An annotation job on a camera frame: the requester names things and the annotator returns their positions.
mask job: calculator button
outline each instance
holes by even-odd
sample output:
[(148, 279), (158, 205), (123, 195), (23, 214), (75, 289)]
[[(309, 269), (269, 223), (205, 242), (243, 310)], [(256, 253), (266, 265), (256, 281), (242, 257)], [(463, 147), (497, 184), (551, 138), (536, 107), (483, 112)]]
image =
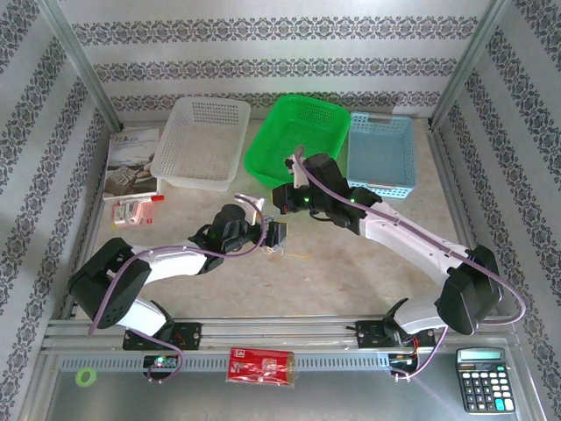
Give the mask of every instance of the calculator button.
[(497, 407), (497, 410), (505, 410), (505, 403), (502, 402), (502, 399), (495, 399), (494, 406)]

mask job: green plastic basket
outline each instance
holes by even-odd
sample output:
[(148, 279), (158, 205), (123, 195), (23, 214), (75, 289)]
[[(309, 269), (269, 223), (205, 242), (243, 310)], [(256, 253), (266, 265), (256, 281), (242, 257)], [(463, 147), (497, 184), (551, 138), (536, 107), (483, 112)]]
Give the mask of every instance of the green plastic basket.
[(351, 115), (333, 103), (302, 95), (280, 98), (245, 154), (247, 172), (269, 187), (292, 182), (285, 159), (299, 145), (304, 156), (327, 153), (337, 158), (349, 127)]

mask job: light blue plastic basket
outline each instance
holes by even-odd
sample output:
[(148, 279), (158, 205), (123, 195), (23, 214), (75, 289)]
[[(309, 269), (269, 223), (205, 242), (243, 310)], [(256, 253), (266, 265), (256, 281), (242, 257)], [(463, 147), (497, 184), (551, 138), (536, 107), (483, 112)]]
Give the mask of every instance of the light blue plastic basket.
[(384, 197), (415, 188), (415, 143), (409, 117), (351, 113), (347, 181)]

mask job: green tape roll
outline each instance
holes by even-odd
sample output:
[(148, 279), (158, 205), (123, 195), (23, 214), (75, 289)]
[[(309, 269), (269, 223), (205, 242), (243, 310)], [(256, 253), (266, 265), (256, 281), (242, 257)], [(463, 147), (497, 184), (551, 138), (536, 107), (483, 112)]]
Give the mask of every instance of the green tape roll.
[[(84, 380), (84, 375), (89, 374), (86, 376), (88, 380)], [(76, 384), (81, 388), (88, 388), (96, 381), (97, 373), (92, 367), (84, 367), (78, 373), (76, 373)]]

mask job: calculator keypad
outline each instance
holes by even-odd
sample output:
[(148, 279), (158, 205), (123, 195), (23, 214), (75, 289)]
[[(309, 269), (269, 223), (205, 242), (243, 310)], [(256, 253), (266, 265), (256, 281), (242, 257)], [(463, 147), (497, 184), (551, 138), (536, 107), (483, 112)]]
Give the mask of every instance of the calculator keypad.
[(485, 371), (460, 371), (459, 376), (468, 412), (500, 414), (515, 410), (512, 390), (503, 365)]

